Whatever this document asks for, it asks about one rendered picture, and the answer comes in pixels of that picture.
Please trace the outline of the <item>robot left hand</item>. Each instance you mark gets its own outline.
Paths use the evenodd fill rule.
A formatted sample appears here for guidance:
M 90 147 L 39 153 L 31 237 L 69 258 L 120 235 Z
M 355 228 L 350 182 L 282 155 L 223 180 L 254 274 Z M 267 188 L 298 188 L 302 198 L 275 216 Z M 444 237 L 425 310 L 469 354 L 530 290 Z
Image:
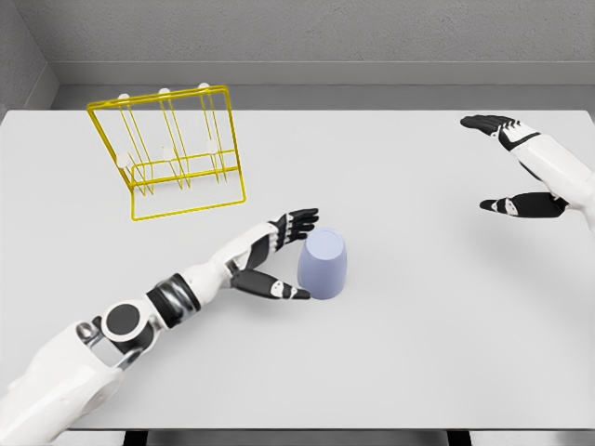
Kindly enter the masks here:
M 286 245 L 305 240 L 319 220 L 318 208 L 294 210 L 277 220 L 260 223 L 233 239 L 214 258 L 227 269 L 230 288 L 276 300 L 309 300 L 311 294 L 270 274 L 258 271 Z

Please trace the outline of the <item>lavender plastic cup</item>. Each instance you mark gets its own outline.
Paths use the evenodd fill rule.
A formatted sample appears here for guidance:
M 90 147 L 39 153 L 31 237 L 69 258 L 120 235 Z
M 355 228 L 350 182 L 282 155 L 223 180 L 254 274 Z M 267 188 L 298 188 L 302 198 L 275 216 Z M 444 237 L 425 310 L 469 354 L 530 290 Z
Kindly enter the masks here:
M 347 248 L 341 234 L 331 228 L 313 230 L 300 252 L 298 284 L 315 299 L 330 299 L 342 292 L 347 270 Z

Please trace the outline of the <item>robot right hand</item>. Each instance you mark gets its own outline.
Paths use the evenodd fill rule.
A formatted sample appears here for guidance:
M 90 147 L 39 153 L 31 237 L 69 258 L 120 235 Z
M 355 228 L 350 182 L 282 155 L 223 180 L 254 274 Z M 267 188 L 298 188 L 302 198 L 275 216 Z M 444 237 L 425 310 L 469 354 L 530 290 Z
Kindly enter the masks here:
M 519 164 L 548 189 L 497 200 L 484 200 L 484 210 L 521 218 L 555 218 L 572 209 L 583 214 L 595 232 L 595 172 L 553 137 L 514 118 L 471 115 L 460 120 L 466 128 L 498 140 Z

